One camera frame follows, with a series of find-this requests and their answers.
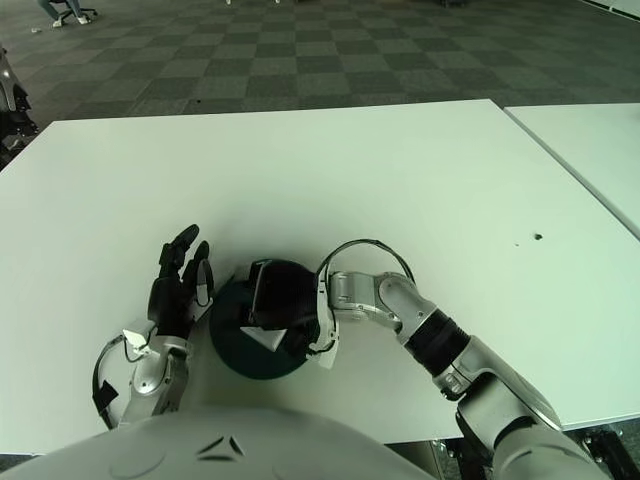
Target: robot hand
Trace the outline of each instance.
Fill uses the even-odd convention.
[[[156,323],[158,335],[187,339],[193,319],[189,309],[195,299],[206,306],[213,293],[213,272],[209,264],[209,244],[202,242],[180,279],[185,254],[198,236],[197,225],[187,227],[171,243],[165,243],[160,254],[160,273],[153,282],[147,316]]]
[[[213,272],[209,264],[209,245],[202,242],[187,263],[182,278],[179,270],[200,229],[191,225],[160,254],[160,273],[149,296],[148,318],[157,333],[140,349],[141,356],[131,380],[131,400],[120,424],[175,411],[188,381],[187,341],[194,324],[192,304],[206,307],[213,294]]]

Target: person's legs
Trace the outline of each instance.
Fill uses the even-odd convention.
[[[73,14],[76,18],[84,17],[84,14],[80,10],[80,3],[78,3],[78,0],[67,0],[67,3],[71,7],[71,10],[73,10]]]
[[[53,8],[53,5],[49,3],[49,0],[38,0],[38,5],[40,5],[42,9],[47,12],[47,15],[49,15],[54,20],[58,20],[58,11]]]

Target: gray carpet tile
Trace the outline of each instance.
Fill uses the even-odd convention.
[[[95,21],[56,30],[35,2],[0,6],[0,41],[42,127],[486,97],[640,101],[640,24],[577,0],[83,2]]]

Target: metal arm segment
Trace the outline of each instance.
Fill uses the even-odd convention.
[[[560,432],[544,396],[424,299],[407,277],[337,272],[329,280],[329,302],[339,320],[368,319],[396,332],[443,395],[458,401],[462,433],[487,461],[493,459],[498,478],[606,478]],[[557,476],[548,476],[547,464],[558,466]]]

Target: checkered carpet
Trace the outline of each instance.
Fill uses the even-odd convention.
[[[640,101],[640,23],[577,0],[83,1],[96,21],[70,17],[59,30],[35,0],[0,5],[0,40],[41,126],[469,98]]]

